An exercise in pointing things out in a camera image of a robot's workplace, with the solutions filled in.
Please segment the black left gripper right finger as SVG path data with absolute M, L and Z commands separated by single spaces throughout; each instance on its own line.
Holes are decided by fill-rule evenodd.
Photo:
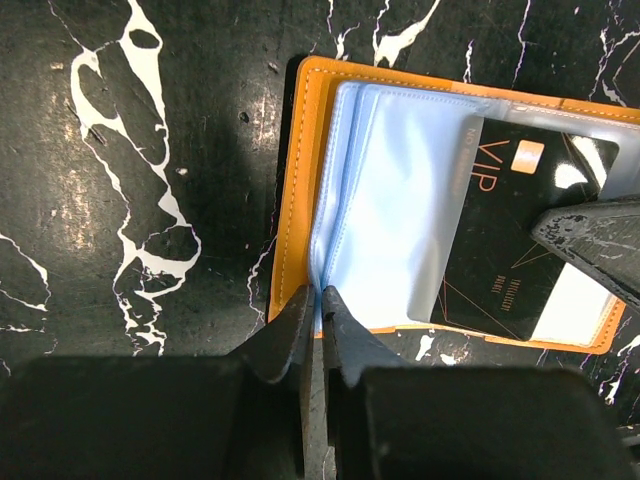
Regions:
M 585 379 L 536 367 L 421 367 L 322 295 L 328 441 L 341 479 L 631 479 Z

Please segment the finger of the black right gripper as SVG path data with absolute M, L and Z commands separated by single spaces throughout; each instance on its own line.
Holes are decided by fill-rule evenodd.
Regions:
M 530 236 L 628 307 L 639 309 L 639 198 L 626 196 L 545 211 Z

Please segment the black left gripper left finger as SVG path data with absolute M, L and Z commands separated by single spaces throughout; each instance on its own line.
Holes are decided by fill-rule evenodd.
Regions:
M 223 356 L 43 357 L 1 388 L 5 479 L 300 479 L 315 294 Z

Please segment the black VIP credit card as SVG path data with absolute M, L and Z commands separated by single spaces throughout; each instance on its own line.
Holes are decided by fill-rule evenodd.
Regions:
M 608 140 L 485 121 L 431 323 L 592 345 L 612 295 L 529 230 L 548 209 L 597 199 L 618 152 Z

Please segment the orange leather card holder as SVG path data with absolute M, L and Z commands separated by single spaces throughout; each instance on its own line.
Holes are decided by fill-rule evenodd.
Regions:
M 311 56 L 296 75 L 269 313 L 303 284 L 338 290 L 366 329 L 449 330 L 488 342 L 603 354 L 614 302 L 588 347 L 431 323 L 485 121 L 616 143 L 598 200 L 639 198 L 639 113 Z

